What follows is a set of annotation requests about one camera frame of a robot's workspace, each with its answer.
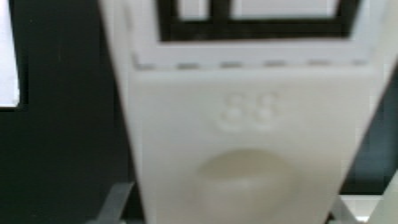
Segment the black frame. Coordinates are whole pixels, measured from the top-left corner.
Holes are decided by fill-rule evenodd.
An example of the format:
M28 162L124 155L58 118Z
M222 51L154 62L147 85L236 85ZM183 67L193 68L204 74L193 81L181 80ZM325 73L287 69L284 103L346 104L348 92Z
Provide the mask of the black frame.
M216 41L279 38L346 38L360 0L339 0L330 19L231 19L231 0L209 0L209 19L183 21L177 0L156 0L159 41Z

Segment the white plastic casing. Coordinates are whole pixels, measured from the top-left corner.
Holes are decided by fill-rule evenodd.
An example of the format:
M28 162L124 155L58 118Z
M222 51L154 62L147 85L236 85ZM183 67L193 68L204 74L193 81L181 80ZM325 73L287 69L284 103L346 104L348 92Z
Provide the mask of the white plastic casing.
M101 8L145 223L323 224L392 72L398 1L364 64L149 70L129 3Z

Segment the grey surface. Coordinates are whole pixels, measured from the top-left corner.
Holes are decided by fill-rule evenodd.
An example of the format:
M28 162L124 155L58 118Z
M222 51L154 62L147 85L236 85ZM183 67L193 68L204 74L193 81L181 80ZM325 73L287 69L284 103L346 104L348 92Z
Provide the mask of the grey surface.
M117 224L126 207L133 183L119 183L111 186L103 208L97 214L97 224Z

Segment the white panel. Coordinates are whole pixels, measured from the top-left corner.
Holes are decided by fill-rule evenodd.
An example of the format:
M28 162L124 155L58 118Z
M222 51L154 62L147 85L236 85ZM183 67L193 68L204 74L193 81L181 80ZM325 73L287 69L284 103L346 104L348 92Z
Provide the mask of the white panel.
M334 17L337 0L234 0L234 18Z
M14 107L19 99L8 1L0 0L0 107Z
M177 10L183 20L207 19L207 0L179 0Z
M175 68L197 64L202 68L236 63L261 67L273 62L296 65L309 62L351 64L367 62L382 28L387 0L364 0L353 33L348 39L305 38L159 42L154 1L131 1L135 32L129 38L135 62L143 67Z

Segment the white device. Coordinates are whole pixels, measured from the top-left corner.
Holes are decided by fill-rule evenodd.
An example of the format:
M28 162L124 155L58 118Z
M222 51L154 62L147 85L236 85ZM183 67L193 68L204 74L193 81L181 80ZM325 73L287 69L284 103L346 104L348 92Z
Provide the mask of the white device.
M19 89L8 1L0 0L0 107L14 107L17 102Z
M323 224L396 63L398 1L101 9L147 224Z

